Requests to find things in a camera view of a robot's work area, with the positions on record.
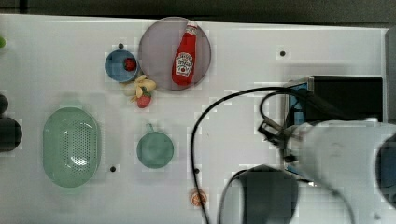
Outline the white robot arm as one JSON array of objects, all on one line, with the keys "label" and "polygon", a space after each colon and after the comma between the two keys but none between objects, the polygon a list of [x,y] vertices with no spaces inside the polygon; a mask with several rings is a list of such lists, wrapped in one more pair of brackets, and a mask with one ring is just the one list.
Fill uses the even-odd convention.
[{"label": "white robot arm", "polygon": [[375,119],[328,120],[258,131],[299,175],[339,194],[353,224],[395,224],[395,126]]}]

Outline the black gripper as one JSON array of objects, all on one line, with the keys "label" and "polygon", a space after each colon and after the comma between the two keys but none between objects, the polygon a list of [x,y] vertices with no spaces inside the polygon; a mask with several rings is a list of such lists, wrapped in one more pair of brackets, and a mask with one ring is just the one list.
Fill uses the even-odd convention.
[{"label": "black gripper", "polygon": [[281,160],[284,162],[295,162],[297,157],[288,148],[291,139],[299,139],[292,129],[284,128],[271,119],[264,119],[258,128],[258,132],[264,135],[264,139],[277,147]]}]

